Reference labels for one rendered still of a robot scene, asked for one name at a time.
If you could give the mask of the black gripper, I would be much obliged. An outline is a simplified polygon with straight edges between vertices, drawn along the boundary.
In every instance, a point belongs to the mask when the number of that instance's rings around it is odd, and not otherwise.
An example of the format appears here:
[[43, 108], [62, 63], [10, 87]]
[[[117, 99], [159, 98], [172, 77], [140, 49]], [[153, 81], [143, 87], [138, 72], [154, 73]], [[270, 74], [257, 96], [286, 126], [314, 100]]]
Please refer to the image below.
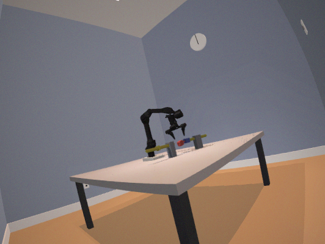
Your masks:
[[[176, 120], [171, 121], [170, 124], [173, 125], [175, 122], [177, 123]], [[184, 124], [181, 124], [180, 126], [178, 126], [178, 128], [177, 128], [177, 129], [182, 128], [182, 132], [183, 132], [184, 136], [185, 136], [185, 128], [186, 128], [186, 126], [187, 126], [186, 123], [184, 123]], [[173, 137], [173, 139], [175, 140], [175, 137], [173, 135], [173, 132], [171, 132], [171, 129], [166, 130], [166, 134], [171, 135], [171, 137]]]

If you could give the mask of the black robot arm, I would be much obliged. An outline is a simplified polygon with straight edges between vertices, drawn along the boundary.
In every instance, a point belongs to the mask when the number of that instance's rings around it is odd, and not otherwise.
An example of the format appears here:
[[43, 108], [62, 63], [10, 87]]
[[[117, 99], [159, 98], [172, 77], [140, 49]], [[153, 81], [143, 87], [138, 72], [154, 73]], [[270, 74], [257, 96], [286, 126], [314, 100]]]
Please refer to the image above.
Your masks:
[[[168, 118], [169, 122], [183, 117], [183, 113], [181, 112], [180, 109], [177, 111], [174, 111], [170, 107], [165, 107], [165, 108], [161, 108], [161, 109], [148, 109], [146, 112], [144, 112], [143, 115], [140, 116], [140, 119], [144, 125], [145, 133], [147, 136], [147, 146], [146, 146], [145, 150], [154, 148], [156, 146], [156, 142], [152, 138], [152, 134], [150, 131], [150, 126], [149, 126], [149, 117], [151, 116], [152, 113], [169, 114], [169, 115], [166, 115], [166, 117], [165, 117], [165, 118]], [[173, 114], [173, 115], [171, 115], [171, 114]], [[173, 130], [176, 130], [177, 127], [178, 127], [178, 124], [175, 122], [173, 125], [170, 126], [170, 129], [171, 129], [171, 131], [173, 131]], [[148, 157], [156, 157], [154, 154], [154, 151], [149, 152]]]

